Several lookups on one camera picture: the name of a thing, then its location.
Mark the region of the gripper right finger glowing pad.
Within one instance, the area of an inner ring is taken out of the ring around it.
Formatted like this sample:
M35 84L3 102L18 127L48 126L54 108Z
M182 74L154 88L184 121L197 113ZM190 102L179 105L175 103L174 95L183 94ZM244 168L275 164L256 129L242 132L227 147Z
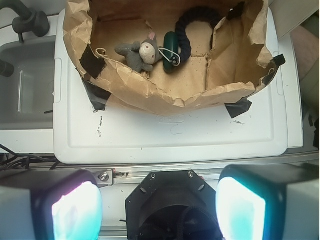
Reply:
M220 174L215 205L227 240L318 240L320 168L230 164Z

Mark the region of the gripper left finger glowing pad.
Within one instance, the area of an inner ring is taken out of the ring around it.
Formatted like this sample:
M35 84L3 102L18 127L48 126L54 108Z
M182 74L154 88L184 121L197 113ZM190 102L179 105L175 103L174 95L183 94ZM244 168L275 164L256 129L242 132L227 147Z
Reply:
M96 240L102 220L102 194L88 170L0 173L2 240Z

